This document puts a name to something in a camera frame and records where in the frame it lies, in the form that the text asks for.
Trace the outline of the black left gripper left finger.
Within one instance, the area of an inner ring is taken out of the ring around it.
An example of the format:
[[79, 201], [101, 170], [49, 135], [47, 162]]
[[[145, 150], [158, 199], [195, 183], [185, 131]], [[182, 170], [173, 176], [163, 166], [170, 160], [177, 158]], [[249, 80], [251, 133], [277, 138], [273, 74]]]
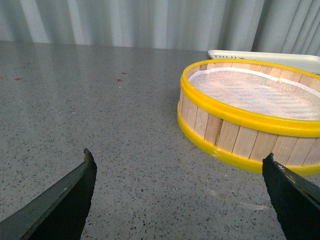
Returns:
[[97, 165], [84, 149], [84, 161], [0, 223], [2, 240], [79, 240], [95, 189]]

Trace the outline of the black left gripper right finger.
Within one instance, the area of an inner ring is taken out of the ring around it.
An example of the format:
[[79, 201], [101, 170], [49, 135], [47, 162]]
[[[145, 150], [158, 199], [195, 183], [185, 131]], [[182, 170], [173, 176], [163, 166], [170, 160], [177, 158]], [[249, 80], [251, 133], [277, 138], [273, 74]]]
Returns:
[[320, 238], [320, 188], [278, 163], [270, 153], [262, 175], [277, 220], [288, 240]]

